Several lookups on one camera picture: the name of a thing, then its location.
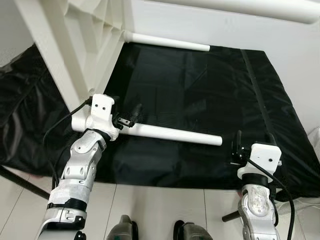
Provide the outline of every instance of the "metal rod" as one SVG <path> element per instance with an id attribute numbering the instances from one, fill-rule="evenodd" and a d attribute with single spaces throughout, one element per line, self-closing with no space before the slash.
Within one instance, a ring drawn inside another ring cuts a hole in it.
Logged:
<path id="1" fill-rule="evenodd" d="M 240 218 L 240 213 L 238 211 L 235 211 L 235 212 L 232 212 L 232 213 L 230 213 L 228 215 L 223 216 L 222 217 L 222 221 L 224 223 L 226 223 L 226 222 L 229 222 L 231 220 L 238 219 L 238 218 Z"/>
<path id="2" fill-rule="evenodd" d="M 139 44 L 149 44 L 149 45 L 163 46 L 163 47 L 169 47 L 169 48 L 189 49 L 189 50 L 203 51 L 203 52 L 210 51 L 210 45 L 138 34 L 130 31 L 125 31 L 123 36 L 127 43 L 133 42 L 133 43 L 139 43 Z"/>
<path id="3" fill-rule="evenodd" d="M 121 134 L 147 137 L 147 138 L 156 138 L 156 139 L 165 139 L 173 140 L 180 142 L 189 142 L 196 144 L 207 144 L 207 145 L 222 145 L 222 137 L 203 134 L 198 132 L 183 131 L 172 128 L 160 127 L 160 126 L 151 126 L 136 123 L 133 127 L 129 128 L 125 126 L 121 131 Z"/>
<path id="4" fill-rule="evenodd" d="M 4 168 L 2 165 L 0 165 L 0 176 L 14 182 L 15 184 L 18 184 L 19 186 L 29 190 L 30 192 L 32 192 L 34 194 L 37 194 L 38 196 L 40 196 L 46 200 L 49 200 L 50 194 L 48 192 L 33 185 L 32 183 L 28 182 L 27 180 L 23 179 L 22 177 L 14 174 L 13 172 Z"/>

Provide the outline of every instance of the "black strap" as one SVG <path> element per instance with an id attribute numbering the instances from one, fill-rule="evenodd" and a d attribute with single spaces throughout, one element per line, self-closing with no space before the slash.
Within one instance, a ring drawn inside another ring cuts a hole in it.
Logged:
<path id="1" fill-rule="evenodd" d="M 259 85 L 257 83 L 256 76 L 255 76 L 254 70 L 252 68 L 252 65 L 250 63 L 249 57 L 248 57 L 248 55 L 246 53 L 246 50 L 241 49 L 241 53 L 242 53 L 246 68 L 247 68 L 248 73 L 249 73 L 249 77 L 250 77 L 250 80 L 251 80 L 251 83 L 252 83 L 252 86 L 253 86 L 254 93 L 256 95 L 256 99 L 257 99 L 258 104 L 259 104 L 260 111 L 262 113 L 262 117 L 263 117 L 263 120 L 264 120 L 264 124 L 265 124 L 266 130 L 269 133 L 271 133 L 274 137 L 276 137 L 275 136 L 275 129 L 274 129 L 274 127 L 273 127 L 273 125 L 271 123 L 270 117 L 268 115 L 267 108 L 265 106 L 265 101 L 264 101 L 264 99 L 262 97 L 262 94 L 261 94 Z"/>

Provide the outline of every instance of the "white pvc pipe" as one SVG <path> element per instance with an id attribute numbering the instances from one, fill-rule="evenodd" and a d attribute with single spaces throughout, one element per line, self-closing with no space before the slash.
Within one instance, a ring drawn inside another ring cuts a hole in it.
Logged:
<path id="1" fill-rule="evenodd" d="M 282 19 L 304 24 L 319 20 L 320 4 L 309 0 L 148 0 Z"/>
<path id="2" fill-rule="evenodd" d="M 170 47 L 170 48 L 177 48 L 177 49 L 190 49 L 190 50 L 203 51 L 203 52 L 210 51 L 209 45 L 173 40 L 173 39 L 168 39 L 163 37 L 143 35 L 143 34 L 138 34 L 130 31 L 125 31 L 123 36 L 124 36 L 124 40 L 127 43 L 133 42 L 133 43 L 139 43 L 139 44 L 150 44 L 150 45 L 156 45 L 156 46 L 163 46 L 163 47 Z"/>
<path id="3" fill-rule="evenodd" d="M 191 131 L 183 131 L 160 126 L 151 126 L 140 123 L 136 123 L 131 128 L 124 126 L 120 133 L 139 137 L 165 139 L 196 144 L 207 144 L 215 146 L 222 145 L 222 137 L 220 136 L 214 136 Z"/>

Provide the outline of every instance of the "black cloth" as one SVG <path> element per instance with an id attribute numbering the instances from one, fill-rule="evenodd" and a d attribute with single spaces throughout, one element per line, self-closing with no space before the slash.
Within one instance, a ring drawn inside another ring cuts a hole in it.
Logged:
<path id="1" fill-rule="evenodd" d="M 295 197 L 320 196 L 320 164 L 284 87 L 263 51 L 246 50 L 282 151 L 279 177 Z M 32 174 L 51 175 L 41 142 L 68 109 L 37 48 L 0 68 L 0 163 Z M 138 103 L 139 123 L 220 135 L 222 146 L 120 135 L 108 143 L 96 180 L 174 188 L 239 189 L 231 146 L 238 130 L 266 131 L 248 63 L 240 49 L 210 52 L 125 44 L 105 93 L 119 96 L 121 116 Z M 49 138 L 58 172 L 79 137 L 66 120 Z"/>

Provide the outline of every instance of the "black cable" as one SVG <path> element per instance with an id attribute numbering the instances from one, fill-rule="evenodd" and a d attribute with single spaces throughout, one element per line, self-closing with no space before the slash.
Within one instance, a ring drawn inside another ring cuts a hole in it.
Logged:
<path id="1" fill-rule="evenodd" d="M 271 199 L 271 202 L 272 202 L 272 205 L 273 205 L 273 208 L 274 208 L 274 215 L 275 215 L 275 222 L 274 222 L 274 226 L 278 226 L 278 223 L 279 223 L 279 215 L 278 215 L 278 210 L 276 208 L 276 204 L 275 204 L 275 201 L 273 199 Z"/>
<path id="2" fill-rule="evenodd" d="M 286 194 L 288 195 L 290 208 L 291 208 L 291 216 L 290 216 L 290 224 L 289 224 L 289 231 L 288 231 L 287 240 L 291 240 L 292 232 L 293 232 L 294 224 L 295 224 L 295 205 L 294 205 L 294 201 L 293 201 L 293 199 L 291 197 L 290 192 L 288 191 L 286 186 L 280 180 L 278 180 L 275 176 L 273 176 L 272 174 L 267 172 L 265 169 L 260 167 L 258 164 L 256 164 L 252 160 L 248 159 L 248 162 L 251 165 L 253 165 L 255 168 L 259 169 L 261 172 L 263 172 L 265 175 L 267 175 L 269 178 L 271 178 L 272 180 L 276 181 L 282 187 L 282 189 L 286 192 Z"/>
<path id="3" fill-rule="evenodd" d="M 87 99 L 86 101 L 84 101 L 80 106 L 78 106 L 75 110 L 73 110 L 72 112 L 68 113 L 66 116 L 64 116 L 62 119 L 60 119 L 58 122 L 56 122 L 52 127 L 50 127 L 48 129 L 48 131 L 46 131 L 43 140 L 42 140 L 42 145 L 46 151 L 46 157 L 47 157 L 47 161 L 49 163 L 50 168 L 52 169 L 52 175 L 55 181 L 55 185 L 58 186 L 59 184 L 59 177 L 57 174 L 57 171 L 55 169 L 55 166 L 53 165 L 52 161 L 50 160 L 50 157 L 48 155 L 48 143 L 47 143 L 47 138 L 49 136 L 49 134 L 52 132 L 53 129 L 55 129 L 60 123 L 62 123 L 65 119 L 67 119 L 68 117 L 72 116 L 73 114 L 75 114 L 76 112 L 78 112 L 80 109 L 82 109 L 85 105 L 90 104 L 92 101 L 91 98 Z"/>
<path id="4" fill-rule="evenodd" d="M 69 146 L 69 145 L 68 145 L 68 146 L 65 146 L 65 147 L 63 148 L 63 150 L 61 151 L 59 157 L 57 158 L 57 160 L 56 160 L 56 162 L 55 162 L 55 164 L 54 164 L 54 170 L 55 170 L 55 171 L 57 171 L 57 166 L 58 166 L 58 164 L 59 164 L 59 162 L 60 162 L 60 159 L 62 158 L 65 150 L 68 149 L 68 148 L 70 148 L 70 147 L 71 147 L 71 146 Z M 56 187 L 57 187 L 57 185 L 56 185 L 55 177 L 54 177 L 54 174 L 52 173 L 51 189 L 53 190 L 53 189 L 55 189 Z"/>

